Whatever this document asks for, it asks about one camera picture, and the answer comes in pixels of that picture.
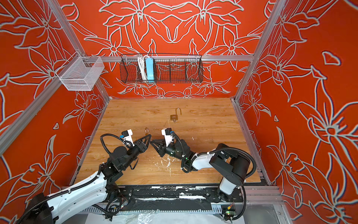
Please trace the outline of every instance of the open padlock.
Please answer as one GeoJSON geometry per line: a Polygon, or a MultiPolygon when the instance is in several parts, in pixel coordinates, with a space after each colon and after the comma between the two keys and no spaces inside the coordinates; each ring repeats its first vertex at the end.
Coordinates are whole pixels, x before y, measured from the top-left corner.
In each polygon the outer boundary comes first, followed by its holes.
{"type": "Polygon", "coordinates": [[[175,114],[170,116],[170,120],[172,120],[173,122],[176,122],[178,120],[178,114],[176,113],[176,110],[179,109],[180,110],[180,115],[182,115],[182,109],[180,108],[176,108],[175,109],[175,114]]]}

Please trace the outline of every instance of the aluminum frame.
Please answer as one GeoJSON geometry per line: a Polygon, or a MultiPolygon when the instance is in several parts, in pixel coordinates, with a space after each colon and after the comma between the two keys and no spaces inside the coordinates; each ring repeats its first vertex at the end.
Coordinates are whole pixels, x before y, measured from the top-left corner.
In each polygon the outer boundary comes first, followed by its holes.
{"type": "Polygon", "coordinates": [[[84,48],[82,47],[81,43],[79,42],[76,34],[74,33],[71,24],[67,20],[62,8],[57,0],[46,0],[48,6],[51,9],[51,12],[55,15],[57,21],[61,25],[63,31],[65,32],[68,40],[71,42],[75,51],[79,53],[81,56],[86,56],[84,48]]]}
{"type": "Polygon", "coordinates": [[[274,209],[280,224],[292,224],[286,205],[274,205],[274,209]]]}
{"type": "Polygon", "coordinates": [[[277,0],[274,5],[271,15],[268,18],[267,24],[263,30],[262,35],[261,35],[261,38],[258,41],[257,47],[256,47],[254,55],[253,55],[253,60],[249,64],[249,66],[244,74],[244,77],[242,78],[241,84],[235,94],[234,99],[236,102],[239,102],[240,96],[244,92],[245,86],[246,86],[249,78],[251,77],[253,70],[255,69],[255,67],[258,63],[258,60],[260,59],[263,49],[270,37],[272,30],[274,29],[275,23],[280,15],[284,5],[285,5],[285,3],[286,3],[286,0],[277,0]]]}
{"type": "MultiPolygon", "coordinates": [[[[96,57],[84,57],[85,62],[94,63],[96,61],[96,57]]],[[[193,58],[193,56],[150,56],[154,59],[185,59],[185,58],[193,58]]],[[[123,56],[123,58],[127,59],[137,59],[137,56],[123,56]]],[[[252,61],[254,55],[202,55],[201,59],[203,62],[211,62],[211,61],[252,61]]],[[[112,56],[101,56],[103,62],[121,62],[121,57],[112,57],[112,56]]]]}
{"type": "Polygon", "coordinates": [[[82,155],[82,157],[81,157],[81,159],[80,159],[80,161],[79,161],[79,163],[77,165],[77,168],[76,168],[74,174],[72,175],[71,182],[69,183],[70,186],[73,185],[74,181],[76,180],[77,174],[78,174],[78,172],[79,172],[79,170],[80,170],[80,168],[81,168],[81,166],[82,166],[82,164],[84,162],[84,159],[85,159],[85,157],[87,155],[87,152],[88,152],[88,150],[89,150],[89,148],[91,146],[91,143],[92,143],[93,139],[95,138],[97,129],[100,126],[100,123],[101,123],[101,120],[103,118],[103,115],[105,114],[105,111],[107,109],[108,103],[109,103],[109,98],[108,98],[108,101],[106,101],[106,105],[104,106],[104,108],[102,110],[102,113],[101,113],[100,117],[98,118],[97,124],[96,124],[95,128],[92,131],[91,137],[88,140],[88,143],[87,143],[86,148],[85,148],[85,150],[83,152],[83,155],[82,155]]]}
{"type": "MultiPolygon", "coordinates": [[[[73,63],[71,60],[61,70],[59,75],[67,70],[73,63]]],[[[36,97],[31,104],[20,114],[20,116],[5,130],[0,136],[0,156],[8,149],[8,147],[14,142],[14,140],[20,135],[20,133],[26,128],[35,115],[41,110],[41,108],[47,103],[52,95],[62,85],[60,79],[54,78],[50,84],[36,97]]]]}
{"type": "Polygon", "coordinates": [[[238,105],[237,102],[235,102],[234,98],[230,98],[231,102],[232,102],[232,106],[234,107],[234,111],[237,117],[237,120],[239,121],[242,133],[244,134],[244,138],[246,140],[246,144],[248,146],[248,149],[250,150],[250,153],[252,155],[252,157],[255,159],[256,165],[258,169],[261,169],[262,175],[265,178],[266,182],[268,185],[272,185],[269,176],[267,175],[266,169],[262,163],[261,157],[258,154],[256,145],[254,140],[252,139],[252,136],[250,134],[250,130],[247,126],[247,123],[245,121],[244,115],[241,111],[240,106],[238,105]]]}

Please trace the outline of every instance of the wooden tabletop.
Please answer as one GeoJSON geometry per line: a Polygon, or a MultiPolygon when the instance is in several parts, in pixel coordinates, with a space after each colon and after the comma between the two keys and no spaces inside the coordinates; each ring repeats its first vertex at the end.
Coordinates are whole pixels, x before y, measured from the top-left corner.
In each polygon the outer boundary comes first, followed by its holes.
{"type": "MultiPolygon", "coordinates": [[[[230,99],[116,99],[107,106],[76,182],[93,174],[99,164],[107,161],[108,154],[100,141],[102,134],[119,136],[122,131],[132,129],[132,138],[137,140],[146,135],[146,127],[152,139],[163,139],[161,130],[172,128],[194,152],[211,151],[219,143],[249,152],[230,99]],[[178,110],[178,120],[174,123],[170,115],[175,114],[175,108],[181,108],[182,115],[178,110]]],[[[123,145],[113,137],[103,139],[111,152],[123,145]]],[[[138,159],[134,170],[123,171],[123,176],[116,181],[118,185],[208,184],[219,183],[222,178],[214,168],[184,173],[180,169],[180,160],[168,155],[161,158],[152,146],[138,159]]],[[[261,180],[255,172],[246,181],[261,180]]]]}

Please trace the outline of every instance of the black wire basket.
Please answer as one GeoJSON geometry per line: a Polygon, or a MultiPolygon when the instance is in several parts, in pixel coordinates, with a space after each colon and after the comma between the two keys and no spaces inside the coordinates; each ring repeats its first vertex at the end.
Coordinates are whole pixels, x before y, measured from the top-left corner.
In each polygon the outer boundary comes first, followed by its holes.
{"type": "Polygon", "coordinates": [[[201,55],[143,53],[121,55],[120,72],[124,83],[201,83],[203,63],[201,55]],[[153,58],[153,80],[143,80],[138,66],[138,56],[153,58]]]}

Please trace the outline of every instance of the white mesh basket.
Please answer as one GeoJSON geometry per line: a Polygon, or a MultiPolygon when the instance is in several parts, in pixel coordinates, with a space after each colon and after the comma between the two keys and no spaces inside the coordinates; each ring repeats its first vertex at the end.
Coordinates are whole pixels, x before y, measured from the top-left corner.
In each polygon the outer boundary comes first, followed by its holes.
{"type": "Polygon", "coordinates": [[[87,67],[81,57],[75,57],[74,62],[59,77],[67,90],[90,91],[105,66],[101,57],[98,57],[92,67],[87,67]]]}

